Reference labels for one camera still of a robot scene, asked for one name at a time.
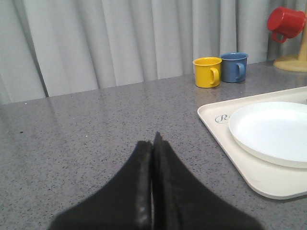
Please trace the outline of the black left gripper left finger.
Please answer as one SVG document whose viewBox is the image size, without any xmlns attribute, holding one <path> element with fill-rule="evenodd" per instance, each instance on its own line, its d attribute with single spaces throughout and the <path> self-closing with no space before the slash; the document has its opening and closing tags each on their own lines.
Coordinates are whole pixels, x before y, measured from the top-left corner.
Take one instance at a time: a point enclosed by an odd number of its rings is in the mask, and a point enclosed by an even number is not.
<svg viewBox="0 0 307 230">
<path fill-rule="evenodd" d="M 150 230 L 150 142 L 139 141 L 123 167 L 99 191 L 57 215 L 50 230 Z"/>
</svg>

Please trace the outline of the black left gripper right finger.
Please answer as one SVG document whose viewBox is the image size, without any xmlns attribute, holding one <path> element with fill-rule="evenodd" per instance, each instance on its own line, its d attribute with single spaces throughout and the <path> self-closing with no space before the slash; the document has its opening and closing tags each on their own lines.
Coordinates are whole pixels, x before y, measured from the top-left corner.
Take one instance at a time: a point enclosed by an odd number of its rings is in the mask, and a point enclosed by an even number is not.
<svg viewBox="0 0 307 230">
<path fill-rule="evenodd" d="M 156 133 L 153 143 L 155 230 L 260 230 L 261 224 L 206 188 L 170 144 Z"/>
</svg>

